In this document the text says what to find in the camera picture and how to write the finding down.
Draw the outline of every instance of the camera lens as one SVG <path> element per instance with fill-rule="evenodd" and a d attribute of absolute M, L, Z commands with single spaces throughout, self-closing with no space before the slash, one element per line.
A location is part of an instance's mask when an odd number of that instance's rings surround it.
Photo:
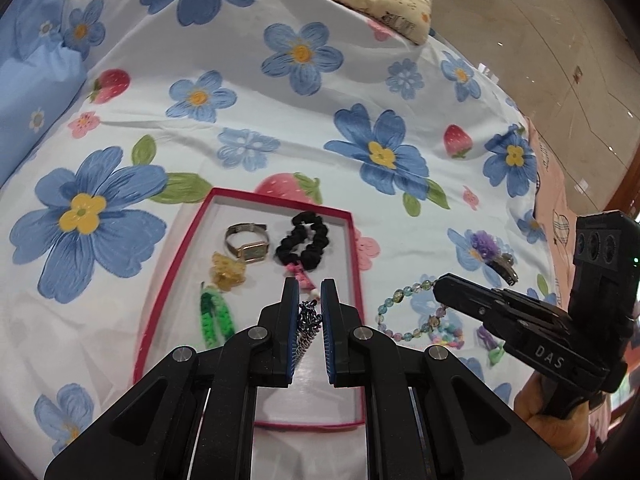
<path fill-rule="evenodd" d="M 609 235 L 604 240 L 604 261 L 610 264 L 616 255 L 616 240 L 613 235 Z"/>
<path fill-rule="evenodd" d="M 600 237 L 598 236 L 598 233 L 591 233 L 589 235 L 587 250 L 589 251 L 589 257 L 591 260 L 595 260 L 598 257 L 598 252 L 600 252 Z"/>
<path fill-rule="evenodd" d="M 578 236 L 575 250 L 578 254 L 582 254 L 582 252 L 584 251 L 584 235 L 582 233 L 580 233 L 580 235 Z"/>

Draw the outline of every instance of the blue pillow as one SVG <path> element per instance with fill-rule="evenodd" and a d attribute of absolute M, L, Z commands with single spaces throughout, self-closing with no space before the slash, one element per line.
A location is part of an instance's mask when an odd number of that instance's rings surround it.
<path fill-rule="evenodd" d="M 65 0 L 13 0 L 0 18 L 0 186 L 64 113 L 86 80 L 62 45 Z"/>

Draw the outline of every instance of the black hair tie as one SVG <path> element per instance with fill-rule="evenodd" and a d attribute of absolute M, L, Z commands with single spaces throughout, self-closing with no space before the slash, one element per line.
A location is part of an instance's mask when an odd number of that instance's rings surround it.
<path fill-rule="evenodd" d="M 291 223 L 294 226 L 293 230 L 289 236 L 280 241 L 276 249 L 276 257 L 284 266 L 300 262 L 303 269 L 314 270 L 322 260 L 324 248 L 329 245 L 329 238 L 326 237 L 329 229 L 322 222 L 322 217 L 313 211 L 304 211 L 295 215 Z M 292 251 L 307 238 L 305 224 L 309 224 L 314 236 L 311 243 L 298 256 Z"/>

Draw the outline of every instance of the yellow flower hair claw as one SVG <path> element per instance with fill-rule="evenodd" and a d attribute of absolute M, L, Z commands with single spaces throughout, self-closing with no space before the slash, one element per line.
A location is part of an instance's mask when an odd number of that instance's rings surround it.
<path fill-rule="evenodd" d="M 211 261 L 213 262 L 211 281 L 217 288 L 228 292 L 234 286 L 244 283 L 246 263 L 241 260 L 234 260 L 218 252 L 213 253 Z"/>

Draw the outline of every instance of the marble floor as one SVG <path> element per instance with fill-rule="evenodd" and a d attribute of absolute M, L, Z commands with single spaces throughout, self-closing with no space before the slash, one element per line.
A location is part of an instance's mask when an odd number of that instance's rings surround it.
<path fill-rule="evenodd" d="M 602 210 L 640 139 L 640 62 L 603 0 L 433 0 L 433 28 L 536 125 L 569 207 Z"/>

